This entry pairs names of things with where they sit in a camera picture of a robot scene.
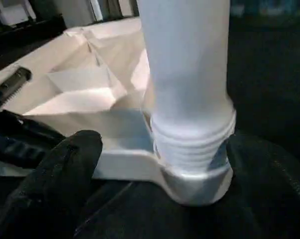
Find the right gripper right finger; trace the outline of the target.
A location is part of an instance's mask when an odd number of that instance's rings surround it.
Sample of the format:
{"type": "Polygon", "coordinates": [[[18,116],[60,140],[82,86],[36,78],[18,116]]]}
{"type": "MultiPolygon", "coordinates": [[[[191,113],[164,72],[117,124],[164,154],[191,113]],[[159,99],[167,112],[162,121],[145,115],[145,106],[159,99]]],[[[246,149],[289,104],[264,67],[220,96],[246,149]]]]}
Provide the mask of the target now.
{"type": "Polygon", "coordinates": [[[300,162],[283,147],[232,135],[228,160],[252,215],[268,239],[300,239],[300,162]]]}

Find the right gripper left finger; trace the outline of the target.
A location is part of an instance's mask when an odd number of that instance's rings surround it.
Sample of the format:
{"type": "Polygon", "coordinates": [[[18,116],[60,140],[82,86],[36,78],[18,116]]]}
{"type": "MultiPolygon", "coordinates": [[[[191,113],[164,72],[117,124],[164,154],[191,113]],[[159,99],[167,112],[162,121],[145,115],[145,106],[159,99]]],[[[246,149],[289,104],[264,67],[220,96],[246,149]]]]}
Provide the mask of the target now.
{"type": "Polygon", "coordinates": [[[81,130],[51,149],[0,208],[0,239],[71,239],[90,192],[102,136],[81,130]]]}

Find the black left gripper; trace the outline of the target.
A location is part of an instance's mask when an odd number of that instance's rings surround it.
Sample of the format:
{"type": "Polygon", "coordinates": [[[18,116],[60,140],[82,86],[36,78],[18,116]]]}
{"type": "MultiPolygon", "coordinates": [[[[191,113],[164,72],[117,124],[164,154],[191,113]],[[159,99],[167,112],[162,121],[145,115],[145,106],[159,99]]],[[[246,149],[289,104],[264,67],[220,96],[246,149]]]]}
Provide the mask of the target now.
{"type": "MultiPolygon", "coordinates": [[[[0,108],[32,78],[32,72],[18,67],[0,83],[0,108]]],[[[33,169],[64,136],[45,123],[22,115],[0,111],[0,161],[33,169]]]]}

